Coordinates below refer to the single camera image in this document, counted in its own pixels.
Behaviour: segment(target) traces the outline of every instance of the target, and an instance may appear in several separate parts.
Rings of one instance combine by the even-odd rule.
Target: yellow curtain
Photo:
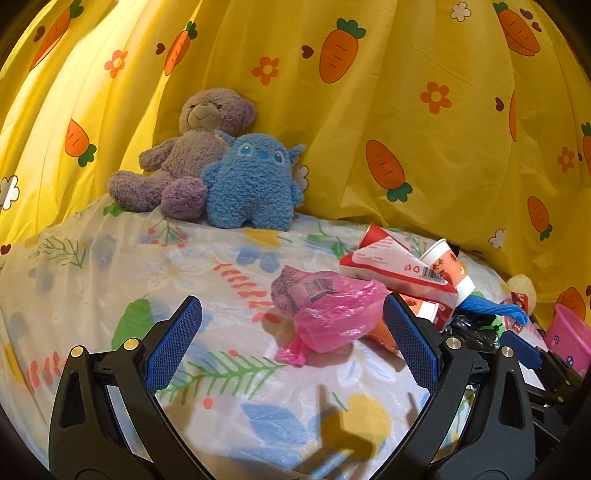
[[[532,278],[543,326],[591,321],[591,87],[532,0],[54,0],[0,72],[2,252],[214,86],[309,146],[303,213],[445,237]]]

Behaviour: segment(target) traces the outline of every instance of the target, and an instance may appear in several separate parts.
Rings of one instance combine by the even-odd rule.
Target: orange flower pattern
[[[277,66],[279,65],[279,59],[271,60],[269,57],[261,57],[259,60],[259,66],[252,69],[252,74],[255,77],[261,78],[261,83],[265,86],[271,83],[271,79],[279,75]]]
[[[441,107],[450,108],[452,106],[451,100],[447,98],[448,93],[449,87],[447,85],[439,86],[435,82],[429,82],[427,91],[421,93],[421,100],[423,103],[429,104],[429,111],[433,115],[437,115]]]
[[[567,173],[569,168],[574,168],[573,159],[574,152],[570,151],[567,147],[562,147],[562,154],[556,159],[558,165],[562,165],[562,173]]]
[[[125,67],[125,58],[127,57],[127,50],[115,50],[111,60],[105,63],[105,70],[111,71],[111,78],[117,77],[117,73]]]

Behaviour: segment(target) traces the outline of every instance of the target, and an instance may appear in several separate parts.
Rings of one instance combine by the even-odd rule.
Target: teddy bear snout
[[[189,113],[187,122],[191,128],[206,128],[215,130],[219,127],[221,114],[211,102],[202,101]]]

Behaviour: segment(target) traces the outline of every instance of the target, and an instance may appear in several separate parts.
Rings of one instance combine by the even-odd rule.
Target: purple teddy bear
[[[202,168],[225,153],[215,131],[235,135],[254,119],[254,105],[233,90],[212,88],[193,95],[181,111],[181,136],[139,155],[139,166],[154,173],[148,177],[117,171],[109,179],[109,193],[132,212],[151,212],[162,205],[162,213],[170,218],[198,220],[207,197],[207,187],[199,178]]]

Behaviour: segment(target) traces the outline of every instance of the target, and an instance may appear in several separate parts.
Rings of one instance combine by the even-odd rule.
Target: blue gripper pad
[[[513,349],[517,360],[524,367],[530,370],[536,370],[542,366],[542,358],[539,351],[535,347],[527,343],[523,338],[519,337],[515,332],[507,330],[501,335],[499,342],[501,346],[508,346]]]
[[[168,387],[201,326],[202,316],[201,302],[196,298],[191,299],[184,310],[175,312],[171,319],[173,324],[148,358],[145,383],[152,395]]]
[[[384,321],[415,382],[433,395],[441,373],[441,352],[436,354],[421,332],[419,324],[422,319],[415,317],[400,296],[390,294],[384,301]]]

